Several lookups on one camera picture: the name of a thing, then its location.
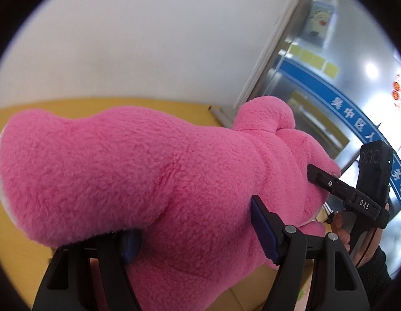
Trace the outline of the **cartoon sticker on glass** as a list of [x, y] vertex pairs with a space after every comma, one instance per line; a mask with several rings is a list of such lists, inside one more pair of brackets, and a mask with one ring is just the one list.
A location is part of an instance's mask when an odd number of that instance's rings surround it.
[[304, 25], [303, 37], [314, 44], [323, 46], [337, 13], [337, 3], [337, 0], [313, 0]]

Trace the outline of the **pink plush bear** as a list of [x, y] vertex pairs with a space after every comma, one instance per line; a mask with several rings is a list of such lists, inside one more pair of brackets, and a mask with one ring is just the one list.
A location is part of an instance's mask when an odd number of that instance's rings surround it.
[[0, 200], [17, 228], [52, 248], [141, 230], [127, 269], [141, 307], [205, 310], [267, 264], [253, 196], [285, 224], [324, 235], [315, 218], [328, 193], [309, 182], [311, 164], [340, 174], [273, 96], [245, 103], [229, 129], [139, 107], [80, 119], [26, 110], [0, 133]]

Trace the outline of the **cardboard box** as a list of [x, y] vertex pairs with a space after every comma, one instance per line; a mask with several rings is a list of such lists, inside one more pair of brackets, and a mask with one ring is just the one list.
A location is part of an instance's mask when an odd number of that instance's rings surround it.
[[209, 310], [255, 310], [265, 303], [278, 273], [278, 266], [265, 258], [250, 222], [249, 211], [236, 218], [240, 225], [214, 256], [218, 265], [211, 278], [217, 283], [216, 300]]

